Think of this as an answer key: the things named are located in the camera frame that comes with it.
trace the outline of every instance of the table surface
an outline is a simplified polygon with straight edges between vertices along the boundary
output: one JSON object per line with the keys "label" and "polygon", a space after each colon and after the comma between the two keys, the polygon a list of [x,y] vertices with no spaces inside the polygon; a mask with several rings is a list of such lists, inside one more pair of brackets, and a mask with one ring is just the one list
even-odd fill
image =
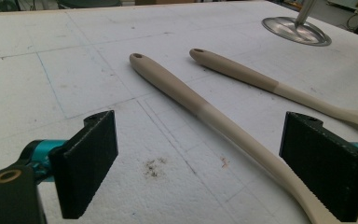
{"label": "table surface", "polygon": [[358,35],[308,18],[333,40],[312,47],[261,24],[296,15],[262,1],[0,13],[0,169],[29,142],[69,139],[82,119],[113,109],[117,159],[77,221],[62,219],[54,184],[40,184],[49,223],[309,223],[261,166],[129,62],[135,52],[154,59],[276,156],[286,111],[357,142],[358,127],[223,77],[188,54],[207,49],[358,109]]}

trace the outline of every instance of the wooden spoon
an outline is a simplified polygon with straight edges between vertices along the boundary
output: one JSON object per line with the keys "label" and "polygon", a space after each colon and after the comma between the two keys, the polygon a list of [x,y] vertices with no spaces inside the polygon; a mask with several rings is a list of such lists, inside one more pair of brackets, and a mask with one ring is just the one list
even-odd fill
{"label": "wooden spoon", "polygon": [[230,139],[274,175],[277,181],[300,203],[312,223],[340,223],[283,160],[273,155],[184,82],[142,54],[132,54],[130,62],[139,75]]}
{"label": "wooden spoon", "polygon": [[266,77],[242,64],[233,62],[230,59],[205,49],[192,49],[190,55],[198,63],[223,75],[234,77],[239,81],[251,84],[265,91],[273,92],[299,104],[306,105],[332,118],[358,124],[358,110],[347,110],[330,105],[270,77]]}

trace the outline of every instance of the metal stand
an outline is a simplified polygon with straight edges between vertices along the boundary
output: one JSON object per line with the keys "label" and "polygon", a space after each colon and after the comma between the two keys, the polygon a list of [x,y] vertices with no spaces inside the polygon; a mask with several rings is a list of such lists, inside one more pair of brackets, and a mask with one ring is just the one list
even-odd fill
{"label": "metal stand", "polygon": [[305,20],[315,6],[315,0],[306,0],[296,19],[289,17],[266,18],[262,21],[264,27],[275,35],[312,46],[328,46],[331,39],[318,27]]}

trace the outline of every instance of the brass ring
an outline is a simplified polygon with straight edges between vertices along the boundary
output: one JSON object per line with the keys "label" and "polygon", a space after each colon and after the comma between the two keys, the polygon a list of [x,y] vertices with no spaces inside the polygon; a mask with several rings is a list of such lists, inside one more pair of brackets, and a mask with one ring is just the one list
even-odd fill
{"label": "brass ring", "polygon": [[6,184],[21,175],[21,170],[8,170],[0,174],[0,184]]}

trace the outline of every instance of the dirt spot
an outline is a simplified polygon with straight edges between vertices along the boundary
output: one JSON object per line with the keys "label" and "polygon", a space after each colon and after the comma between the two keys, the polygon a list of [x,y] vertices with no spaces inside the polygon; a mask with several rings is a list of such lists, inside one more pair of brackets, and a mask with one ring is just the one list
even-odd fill
{"label": "dirt spot", "polygon": [[144,165],[145,177],[157,179],[161,176],[164,176],[165,173],[163,171],[163,166],[166,163],[167,163],[167,159],[162,158],[162,157],[145,162],[145,165]]}
{"label": "dirt spot", "polygon": [[229,160],[225,157],[220,157],[220,160],[223,162],[222,168],[227,168],[229,164]]}

